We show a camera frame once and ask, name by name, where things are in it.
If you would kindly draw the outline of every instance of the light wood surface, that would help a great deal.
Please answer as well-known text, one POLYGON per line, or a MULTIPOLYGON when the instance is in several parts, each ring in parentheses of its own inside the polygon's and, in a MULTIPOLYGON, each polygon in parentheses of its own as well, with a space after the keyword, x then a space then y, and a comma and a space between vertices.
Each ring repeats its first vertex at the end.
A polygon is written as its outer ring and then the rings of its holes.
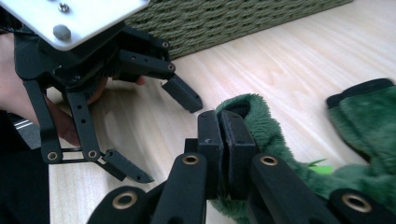
MULTIPOLYGON (((120 182, 92 163, 51 165, 51 223, 85 223, 111 190, 162 183, 185 139, 196 137, 197 116, 243 93, 264 97, 296 160, 327 159, 322 164, 335 168, 364 164, 330 124, 325 100, 370 79, 396 80, 395 10, 396 1, 355 0, 175 60, 177 74, 204 101, 194 114, 163 91, 160 80, 148 78, 144 87, 109 82, 91 106, 101 149, 116 148, 156 181, 120 182)), ((209 206, 206 223, 233 222, 209 206)))

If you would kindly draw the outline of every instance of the green plush toy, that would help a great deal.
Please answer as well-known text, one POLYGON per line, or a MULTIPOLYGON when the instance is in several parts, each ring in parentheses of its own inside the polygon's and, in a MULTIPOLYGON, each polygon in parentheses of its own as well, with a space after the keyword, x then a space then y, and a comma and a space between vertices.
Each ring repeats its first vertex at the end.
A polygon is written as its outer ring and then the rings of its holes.
MULTIPOLYGON (((396 214, 396 86, 385 78, 372 80, 330 97, 327 104, 337 132, 369 165, 350 164, 320 175, 296 161, 259 95, 237 96, 216 110, 241 115, 260 151, 282 158, 317 195, 328 199, 336 189, 356 189, 396 214)), ((249 223, 245 202, 220 198, 212 204, 237 223, 249 223)))

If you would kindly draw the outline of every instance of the plush fabric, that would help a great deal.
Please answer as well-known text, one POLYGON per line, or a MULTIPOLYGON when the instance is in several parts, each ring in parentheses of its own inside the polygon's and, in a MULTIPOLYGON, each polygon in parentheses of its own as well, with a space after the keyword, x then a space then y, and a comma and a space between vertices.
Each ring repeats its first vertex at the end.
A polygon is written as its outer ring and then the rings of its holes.
MULTIPOLYGON (((336 189, 356 189, 396 214, 396 87, 388 80, 379 82, 384 80, 363 83, 328 99, 336 131, 370 162, 346 165, 331 175, 320 175, 293 158, 261 96, 237 96, 219 105, 217 112, 230 110, 241 115, 260 151, 281 157, 317 195, 328 199, 336 189)), ((220 198, 212 204, 238 223, 248 223, 245 202, 220 198)))

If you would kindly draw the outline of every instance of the woven basket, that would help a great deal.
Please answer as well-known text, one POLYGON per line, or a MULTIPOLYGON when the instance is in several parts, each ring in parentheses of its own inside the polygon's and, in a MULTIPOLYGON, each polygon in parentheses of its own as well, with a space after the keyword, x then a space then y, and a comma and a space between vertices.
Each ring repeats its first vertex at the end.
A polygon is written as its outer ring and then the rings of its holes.
POLYGON ((151 0, 126 24, 170 42, 173 59, 353 0, 151 0))

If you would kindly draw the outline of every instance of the human hand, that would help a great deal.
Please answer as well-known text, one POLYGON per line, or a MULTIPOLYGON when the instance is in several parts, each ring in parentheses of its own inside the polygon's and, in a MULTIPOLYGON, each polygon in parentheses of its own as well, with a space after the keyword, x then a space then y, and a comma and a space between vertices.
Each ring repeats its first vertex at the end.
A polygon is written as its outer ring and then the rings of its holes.
MULTIPOLYGON (((15 72, 14 38, 13 35, 0 35, 0 109, 19 115, 38 125, 37 116, 30 102, 22 80, 15 72)), ((105 89, 107 78, 102 78, 96 93, 88 100, 88 104, 99 99, 105 89)), ((140 77, 137 85, 144 85, 145 79, 140 77)), ((47 96, 45 101, 54 121, 58 136, 78 147, 79 140, 73 119, 47 96)))

